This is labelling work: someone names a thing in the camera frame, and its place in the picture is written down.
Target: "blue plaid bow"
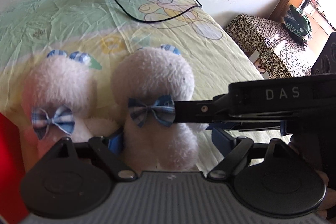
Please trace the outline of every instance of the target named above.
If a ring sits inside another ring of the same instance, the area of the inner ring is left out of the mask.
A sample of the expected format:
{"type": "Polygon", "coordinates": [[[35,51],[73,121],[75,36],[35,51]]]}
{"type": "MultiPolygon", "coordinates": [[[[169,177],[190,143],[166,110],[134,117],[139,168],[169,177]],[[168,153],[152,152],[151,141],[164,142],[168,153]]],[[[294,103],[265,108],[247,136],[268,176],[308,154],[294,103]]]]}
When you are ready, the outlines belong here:
{"type": "Polygon", "coordinates": [[[53,49],[51,52],[48,53],[47,58],[58,55],[66,57],[68,56],[68,53],[65,50],[53,49]]]}
{"type": "Polygon", "coordinates": [[[48,133],[50,125],[56,125],[67,135],[71,135],[75,129],[74,115],[65,105],[57,108],[53,118],[49,118],[42,108],[32,108],[31,123],[39,140],[48,133]]]}
{"type": "Polygon", "coordinates": [[[149,111],[166,127],[170,127],[175,119],[174,101],[170,95],[159,97],[153,105],[146,105],[140,100],[129,98],[128,110],[131,118],[140,128],[144,125],[149,111]]]}
{"type": "Polygon", "coordinates": [[[164,49],[166,51],[171,51],[172,53],[175,53],[176,55],[181,55],[181,52],[179,51],[178,48],[169,45],[169,44],[163,44],[161,45],[161,49],[164,49]]]}
{"type": "Polygon", "coordinates": [[[85,52],[75,51],[69,55],[69,59],[72,59],[76,62],[83,63],[85,65],[90,65],[90,55],[85,52]]]}

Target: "light green bed sheet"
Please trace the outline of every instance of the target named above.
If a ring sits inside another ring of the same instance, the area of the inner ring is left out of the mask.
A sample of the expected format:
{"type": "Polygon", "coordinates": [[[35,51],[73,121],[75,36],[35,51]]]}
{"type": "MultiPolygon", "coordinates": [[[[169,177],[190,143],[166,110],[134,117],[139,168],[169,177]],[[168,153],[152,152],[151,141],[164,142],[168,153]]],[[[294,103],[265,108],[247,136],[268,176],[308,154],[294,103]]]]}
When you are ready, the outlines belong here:
{"type": "MultiPolygon", "coordinates": [[[[194,5],[194,0],[119,0],[143,20],[159,20],[194,5]]],[[[137,23],[113,0],[31,0],[0,15],[0,111],[22,131],[27,120],[21,109],[22,82],[33,66],[52,49],[84,51],[98,83],[96,115],[108,116],[114,103],[110,90],[113,69],[140,47],[172,44],[190,63],[195,75],[194,100],[209,100],[227,92],[229,83],[262,79],[236,43],[202,9],[159,24],[137,23]]],[[[257,142],[279,137],[279,132],[246,133],[257,142]]],[[[212,169],[222,156],[210,132],[198,135],[197,168],[212,169]]],[[[21,138],[26,169],[37,160],[36,148],[21,138]]]]}

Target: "black cable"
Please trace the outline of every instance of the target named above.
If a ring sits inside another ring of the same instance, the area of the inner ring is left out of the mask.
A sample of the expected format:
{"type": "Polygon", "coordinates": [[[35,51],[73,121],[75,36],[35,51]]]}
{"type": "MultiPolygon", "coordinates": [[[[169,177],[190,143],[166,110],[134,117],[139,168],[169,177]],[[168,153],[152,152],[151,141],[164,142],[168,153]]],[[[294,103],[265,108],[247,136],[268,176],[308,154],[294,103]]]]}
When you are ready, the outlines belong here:
{"type": "Polygon", "coordinates": [[[202,4],[198,1],[198,0],[195,0],[198,5],[193,5],[191,7],[189,7],[188,9],[186,9],[185,11],[181,12],[180,14],[177,14],[175,16],[172,16],[172,17],[169,17],[169,18],[166,18],[166,19],[161,19],[161,20],[154,20],[154,21],[146,21],[146,20],[141,20],[141,19],[138,19],[136,17],[134,17],[133,15],[129,14],[125,9],[124,7],[117,1],[117,0],[114,0],[117,5],[123,10],[123,12],[128,15],[129,17],[131,17],[133,20],[137,21],[137,22],[140,22],[140,23],[146,23],[146,24],[150,24],[150,23],[160,23],[160,22],[165,22],[165,21],[168,21],[168,20],[171,20],[171,19],[175,19],[183,14],[185,14],[186,12],[190,11],[191,9],[193,8],[202,8],[202,4]]]}

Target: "patterned tablecloth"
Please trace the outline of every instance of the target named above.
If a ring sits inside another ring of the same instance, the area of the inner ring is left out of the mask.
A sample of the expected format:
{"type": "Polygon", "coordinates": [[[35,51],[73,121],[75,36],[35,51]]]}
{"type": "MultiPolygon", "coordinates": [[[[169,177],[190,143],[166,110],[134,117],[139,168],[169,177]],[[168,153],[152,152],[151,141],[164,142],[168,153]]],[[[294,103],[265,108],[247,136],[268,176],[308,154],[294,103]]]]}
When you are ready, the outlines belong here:
{"type": "Polygon", "coordinates": [[[295,43],[281,23],[240,14],[225,31],[248,57],[258,50],[259,67],[266,70],[271,79],[310,74],[314,59],[309,50],[295,43]]]}

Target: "screw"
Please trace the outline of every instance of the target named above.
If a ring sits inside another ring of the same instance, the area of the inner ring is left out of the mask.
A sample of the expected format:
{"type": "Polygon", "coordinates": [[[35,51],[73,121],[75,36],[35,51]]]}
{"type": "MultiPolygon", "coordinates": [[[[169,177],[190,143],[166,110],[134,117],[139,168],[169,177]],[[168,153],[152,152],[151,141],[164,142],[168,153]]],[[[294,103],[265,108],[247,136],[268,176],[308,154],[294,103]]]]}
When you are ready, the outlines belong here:
{"type": "Polygon", "coordinates": [[[203,113],[207,112],[208,109],[209,109],[209,108],[208,108],[206,105],[204,105],[204,106],[201,107],[201,111],[202,111],[203,113]]]}
{"type": "Polygon", "coordinates": [[[170,180],[173,180],[173,179],[176,179],[176,175],[169,175],[169,176],[167,176],[167,178],[170,179],[170,180]]]}
{"type": "Polygon", "coordinates": [[[226,178],[227,174],[223,170],[214,170],[209,173],[209,176],[213,179],[221,180],[226,178]]]}
{"type": "Polygon", "coordinates": [[[121,170],[118,173],[118,177],[122,179],[132,179],[135,177],[135,173],[132,170],[121,170]]]}

